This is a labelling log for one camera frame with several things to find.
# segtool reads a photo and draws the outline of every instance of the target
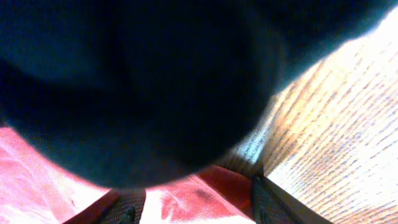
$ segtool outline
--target dark blue fabric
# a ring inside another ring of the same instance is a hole
[[[222,156],[272,94],[396,4],[1,1],[0,113],[96,184],[161,184]]]

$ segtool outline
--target wooden floor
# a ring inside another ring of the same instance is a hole
[[[398,223],[398,11],[275,98],[234,150],[333,223]],[[264,149],[262,161],[253,163]]]

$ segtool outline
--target wood grain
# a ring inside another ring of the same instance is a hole
[[[397,10],[278,94],[223,165],[249,176],[263,166],[333,223],[398,223],[396,21]]]

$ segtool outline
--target red fabric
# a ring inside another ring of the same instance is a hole
[[[147,189],[141,223],[254,223],[237,208],[249,203],[247,179],[217,167],[200,175]],[[63,223],[109,190],[44,159],[12,129],[0,129],[0,224]]]

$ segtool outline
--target wooden surface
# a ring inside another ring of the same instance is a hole
[[[226,167],[252,175],[263,166],[333,223],[398,223],[397,21],[395,10],[276,96]]]

